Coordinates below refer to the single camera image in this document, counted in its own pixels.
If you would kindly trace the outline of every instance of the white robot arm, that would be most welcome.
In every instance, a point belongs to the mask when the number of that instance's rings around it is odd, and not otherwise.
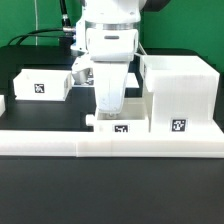
[[[73,73],[91,68],[100,113],[120,113],[129,63],[139,42],[140,10],[147,0],[85,0],[77,23],[78,50],[86,52]]]

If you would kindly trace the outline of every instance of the white box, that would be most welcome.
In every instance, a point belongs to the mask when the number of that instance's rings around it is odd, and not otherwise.
[[[143,56],[140,71],[153,94],[152,132],[209,130],[219,81],[215,69],[198,56]]]
[[[87,126],[94,126],[94,132],[104,133],[148,133],[149,119],[142,98],[125,98],[121,113],[116,117],[99,113],[87,115]]]
[[[13,80],[16,100],[65,101],[71,84],[71,71],[22,69]]]
[[[0,117],[2,116],[4,112],[5,112],[5,100],[4,100],[4,96],[0,95]]]

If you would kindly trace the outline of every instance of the black table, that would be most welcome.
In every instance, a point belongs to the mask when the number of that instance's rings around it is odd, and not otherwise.
[[[48,104],[15,104],[12,78],[29,66],[69,69],[73,57],[58,47],[21,46],[1,48],[0,60],[0,94],[7,96],[1,129],[43,130],[43,124],[32,125],[27,117],[33,107]],[[79,91],[76,95],[83,100],[92,97],[91,90]],[[73,104],[72,94],[68,101],[53,104],[59,111],[47,122],[47,130],[89,131],[75,118],[73,126],[66,126],[66,119],[55,122],[67,105],[74,109],[79,104],[78,112],[73,111],[77,116],[93,110],[94,102]],[[46,119],[46,113],[35,117]],[[0,157],[0,223],[223,224],[224,160]]]

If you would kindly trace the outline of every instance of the white base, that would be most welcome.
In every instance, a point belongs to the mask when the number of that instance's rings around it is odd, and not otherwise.
[[[224,135],[215,123],[207,132],[166,135],[0,131],[0,155],[224,158]]]
[[[0,95],[0,117],[5,112],[5,99],[3,95]]]

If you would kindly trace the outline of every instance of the green wall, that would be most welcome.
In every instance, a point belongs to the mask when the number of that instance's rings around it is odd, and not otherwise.
[[[39,28],[61,25],[59,0],[37,0]],[[76,0],[67,0],[72,21],[80,17]],[[16,35],[35,30],[34,0],[0,2],[0,46]],[[224,71],[224,1],[171,0],[159,13],[143,13],[142,44],[148,48],[184,48],[198,52]],[[41,39],[41,45],[57,44]],[[29,39],[24,44],[35,44]]]

